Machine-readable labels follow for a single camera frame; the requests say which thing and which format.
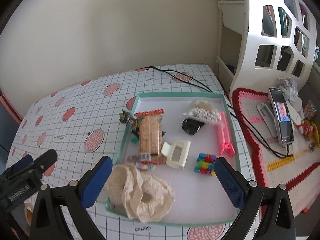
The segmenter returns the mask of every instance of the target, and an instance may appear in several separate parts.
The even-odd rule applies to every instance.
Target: clear plastic bag
[[[214,104],[205,100],[193,100],[190,103],[189,111],[182,115],[199,122],[221,125],[224,127],[220,111],[214,107]]]
[[[139,159],[140,161],[156,162],[162,146],[161,119],[163,109],[136,113],[139,126]]]

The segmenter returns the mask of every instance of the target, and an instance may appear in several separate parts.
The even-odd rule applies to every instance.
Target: pink toy
[[[224,151],[227,151],[227,154],[229,157],[232,157],[235,155],[235,149],[233,148],[233,145],[230,141],[230,134],[229,134],[229,128],[228,123],[226,119],[226,114],[221,111],[221,120],[224,123],[224,127],[221,125],[217,125],[217,134],[218,134],[218,141],[219,141],[219,152],[218,155],[222,155]]]

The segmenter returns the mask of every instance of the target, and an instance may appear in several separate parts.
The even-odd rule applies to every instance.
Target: mattress
[[[7,167],[13,165],[26,154],[36,159],[46,150],[53,148],[58,160],[42,178],[50,187],[67,185],[71,180],[79,180],[84,173],[104,155],[113,162],[121,145],[125,126],[119,124],[118,114],[131,110],[135,96],[143,92],[204,92],[195,86],[176,78],[190,81],[191,77],[206,84],[213,92],[224,91],[209,66],[204,64],[184,64],[161,66],[162,70],[176,70],[187,74],[173,73],[174,77],[151,68],[141,68],[113,74],[96,80],[55,92],[32,104],[24,117],[9,154]],[[240,165],[247,180],[255,179],[244,136],[236,119],[233,119]],[[25,203],[34,205],[37,194]],[[68,209],[62,207],[63,214],[75,239],[81,239]],[[170,227],[157,224],[142,224],[119,215],[107,213],[105,203],[96,203],[87,209],[92,220],[108,239],[217,239],[230,224],[207,227]],[[259,224],[257,215],[249,237],[254,235]]]

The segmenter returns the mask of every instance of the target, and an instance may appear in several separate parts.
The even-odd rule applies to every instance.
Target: white tray
[[[173,140],[191,141],[183,171],[167,165],[159,165],[152,171],[153,174],[167,180],[175,191],[175,202],[170,212],[161,220],[161,223],[166,225],[203,226],[228,223],[233,221],[238,214],[238,209],[233,207],[216,176],[212,177],[193,172],[199,153],[217,155],[218,152],[217,133],[214,125],[206,124],[192,136],[182,130],[182,122],[185,117],[181,114],[188,111],[189,104],[195,99],[214,103],[219,111],[226,113],[228,126],[233,127],[226,101],[221,94],[198,92],[142,93],[137,96],[132,108],[132,115],[137,112],[163,108],[164,115],[161,124],[162,130],[166,132],[163,142],[166,141],[171,144]],[[128,156],[138,154],[139,144],[130,141],[133,137],[134,135],[130,133],[130,127],[127,126],[116,163],[124,163]],[[237,152],[233,130],[231,131],[231,141]],[[226,154],[223,156],[235,170],[240,171],[237,154],[232,158],[229,158]],[[106,209],[109,212],[125,215],[124,209],[114,206],[109,199]]]

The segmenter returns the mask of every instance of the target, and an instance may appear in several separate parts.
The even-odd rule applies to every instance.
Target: pink circle pattern
[[[103,91],[103,94],[105,96],[110,96],[114,92],[116,92],[120,86],[121,86],[120,83],[112,83],[112,84],[108,85],[108,87]]]
[[[45,175],[45,176],[50,176],[51,173],[53,172],[55,166],[56,166],[56,163],[52,164],[52,165],[44,172],[44,175]]]
[[[104,140],[104,131],[101,129],[94,130],[84,141],[84,150],[93,153],[99,148]]]
[[[191,80],[192,78],[192,75],[190,73],[183,73],[183,74],[176,74],[174,75],[174,77],[172,78],[172,81],[175,82],[175,83],[183,83],[182,81],[180,81],[179,79],[183,80],[184,82],[188,82]]]
[[[206,227],[190,228],[187,234],[188,240],[216,240],[223,233],[226,225],[214,225]]]
[[[130,110],[130,111],[132,110],[133,104],[134,104],[135,100],[136,100],[136,96],[133,97],[133,98],[131,98],[131,99],[125,104],[125,106],[127,107],[128,110]]]
[[[91,81],[91,80],[84,81],[84,82],[81,83],[81,85],[82,85],[82,86],[85,86],[85,85],[88,84],[90,81]]]
[[[38,120],[36,121],[36,126],[40,124],[42,118],[43,118],[43,115],[41,115],[41,116],[38,118]]]
[[[42,106],[38,108],[38,110],[36,111],[36,114],[38,114],[41,111],[41,109],[42,109]]]
[[[45,136],[46,136],[46,133],[45,133],[45,132],[43,132],[43,133],[39,136],[39,138],[38,138],[38,140],[37,140],[37,145],[38,145],[39,147],[40,147],[40,145],[44,142]]]
[[[76,111],[76,108],[75,107],[72,107],[72,108],[69,108],[65,113],[64,115],[62,116],[62,121],[67,121],[69,120],[73,114],[75,113]]]
[[[137,72],[140,72],[140,71],[145,71],[145,70],[148,70],[149,67],[142,67],[142,68],[138,68],[136,69]]]
[[[65,97],[60,98],[60,99],[54,104],[54,106],[55,106],[55,107],[60,106],[65,99],[66,99]]]
[[[27,140],[27,135],[25,135],[24,137],[23,137],[23,139],[22,139],[22,145],[26,142],[26,140]]]

